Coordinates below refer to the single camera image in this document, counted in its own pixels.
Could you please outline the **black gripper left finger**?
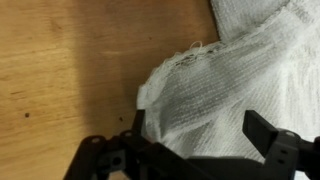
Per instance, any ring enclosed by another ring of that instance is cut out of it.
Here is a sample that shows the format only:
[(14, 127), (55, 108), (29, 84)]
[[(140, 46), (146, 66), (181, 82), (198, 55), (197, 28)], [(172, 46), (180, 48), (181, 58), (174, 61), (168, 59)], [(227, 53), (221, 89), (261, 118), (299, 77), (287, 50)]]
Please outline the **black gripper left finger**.
[(207, 174), (160, 143), (141, 135), (144, 110), (137, 110), (129, 130), (106, 139), (84, 138), (63, 180), (109, 180), (122, 172), (130, 180), (207, 180)]

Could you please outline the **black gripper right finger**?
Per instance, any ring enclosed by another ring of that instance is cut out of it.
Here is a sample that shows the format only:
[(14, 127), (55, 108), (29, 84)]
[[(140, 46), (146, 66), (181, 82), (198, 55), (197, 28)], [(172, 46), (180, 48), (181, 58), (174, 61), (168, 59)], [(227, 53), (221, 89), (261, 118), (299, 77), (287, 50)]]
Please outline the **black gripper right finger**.
[(259, 180), (294, 180), (297, 171), (320, 180), (319, 140), (302, 139), (297, 133), (277, 129), (254, 110), (246, 110), (242, 131), (265, 161)]

